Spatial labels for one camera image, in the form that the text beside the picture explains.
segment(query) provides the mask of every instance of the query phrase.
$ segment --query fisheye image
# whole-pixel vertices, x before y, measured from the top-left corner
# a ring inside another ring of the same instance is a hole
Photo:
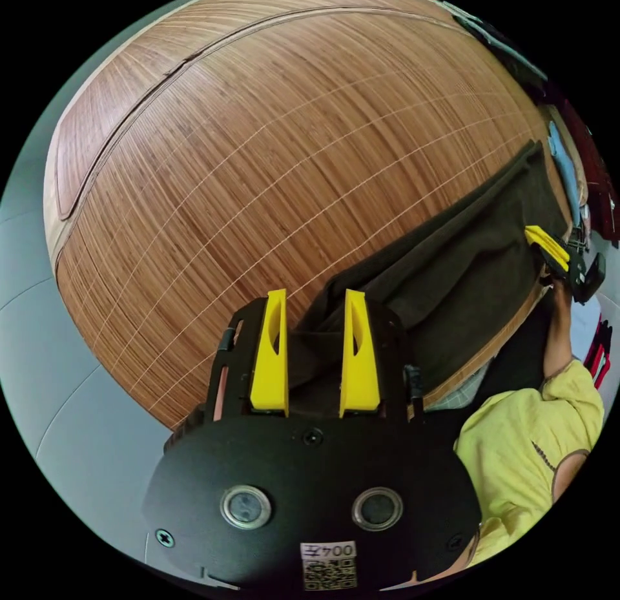
[[[161,7],[66,82],[0,200],[25,447],[197,595],[466,580],[568,498],[620,386],[596,142],[458,4]]]

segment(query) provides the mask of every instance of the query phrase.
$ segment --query person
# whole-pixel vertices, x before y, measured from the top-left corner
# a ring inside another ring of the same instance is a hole
[[[453,566],[405,585],[455,574],[498,554],[529,531],[562,496],[603,428],[603,401],[590,372],[572,355],[572,296],[553,285],[539,389],[489,397],[460,429],[455,451],[482,510],[479,531]]]

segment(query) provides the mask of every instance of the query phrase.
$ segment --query yellow shirt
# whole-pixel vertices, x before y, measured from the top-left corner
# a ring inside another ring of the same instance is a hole
[[[592,376],[573,360],[541,391],[495,395],[465,422],[455,451],[482,510],[470,565],[504,550],[550,509],[555,469],[567,455],[592,450],[603,413]]]

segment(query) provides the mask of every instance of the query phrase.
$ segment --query black border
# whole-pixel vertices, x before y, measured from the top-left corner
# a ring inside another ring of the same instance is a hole
[[[8,178],[40,113],[80,64],[132,22],[169,1],[5,1],[1,36],[5,136],[0,158],[6,163],[0,184]],[[563,88],[595,135],[612,179],[615,176],[615,184],[620,184],[615,123],[611,122],[618,105],[614,0],[448,1],[512,38]],[[35,368],[33,357],[33,366],[24,369]],[[175,585],[191,589],[191,584],[153,575],[150,568],[115,551],[77,519],[27,452],[4,398],[1,409],[5,472],[0,540],[5,548],[7,590],[39,597],[192,597],[191,591]],[[614,408],[574,485],[526,538],[487,564],[456,576],[455,582],[429,586],[439,589],[428,597],[468,592],[538,596],[549,591],[573,596],[581,590],[597,595],[605,592],[606,583],[613,588],[619,537],[613,487],[618,468],[617,418]],[[391,592],[386,597],[413,597],[420,591]],[[206,597],[219,595],[212,591]]]

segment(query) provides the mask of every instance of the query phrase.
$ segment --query screw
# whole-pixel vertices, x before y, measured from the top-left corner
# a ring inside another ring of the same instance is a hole
[[[157,531],[155,531],[155,537],[157,541],[166,548],[172,548],[174,546],[172,534],[168,533],[165,529],[157,529]]]
[[[305,445],[317,447],[323,443],[323,433],[318,428],[311,428],[304,433],[302,441]]]

